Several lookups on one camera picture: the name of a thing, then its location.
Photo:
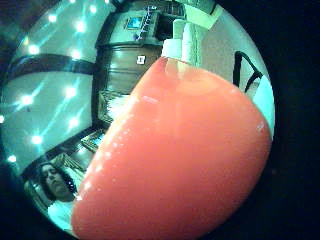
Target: dark hair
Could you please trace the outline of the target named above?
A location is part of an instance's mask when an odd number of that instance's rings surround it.
[[[63,171],[61,168],[56,167],[54,164],[51,162],[42,162],[37,166],[37,178],[39,183],[42,186],[42,189],[47,196],[48,199],[55,201],[57,198],[53,195],[53,193],[50,191],[47,183],[46,183],[46,177],[42,173],[42,167],[45,165],[51,165],[56,171],[61,175],[62,179],[64,182],[67,184],[68,189],[70,190],[71,193],[76,193],[77,192],[77,187],[74,184],[73,179],[67,174],[65,171]]]

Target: wooden cabinet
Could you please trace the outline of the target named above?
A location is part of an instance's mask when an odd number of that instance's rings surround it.
[[[107,70],[105,89],[130,94],[142,75],[160,57],[162,46],[120,45],[104,50],[102,64]],[[145,56],[144,64],[137,64]]]
[[[175,16],[184,16],[184,7],[183,4],[176,1],[165,1],[165,0],[137,0],[137,1],[128,1],[122,8],[121,12],[127,11],[138,11],[142,10],[148,5],[153,5],[157,7],[157,11],[161,13],[175,15]]]

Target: woman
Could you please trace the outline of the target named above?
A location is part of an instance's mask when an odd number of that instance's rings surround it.
[[[77,187],[73,179],[51,162],[39,164],[37,174],[45,195],[48,199],[54,201],[48,207],[50,219],[61,229],[74,235],[71,215]]]

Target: television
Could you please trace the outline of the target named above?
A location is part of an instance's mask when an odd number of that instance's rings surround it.
[[[140,29],[142,27],[143,17],[130,17],[127,22],[127,29]]]

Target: white shirt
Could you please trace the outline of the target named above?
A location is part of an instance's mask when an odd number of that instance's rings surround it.
[[[48,207],[48,215],[50,219],[61,229],[72,231],[71,215],[72,215],[72,202],[61,202],[56,200]]]

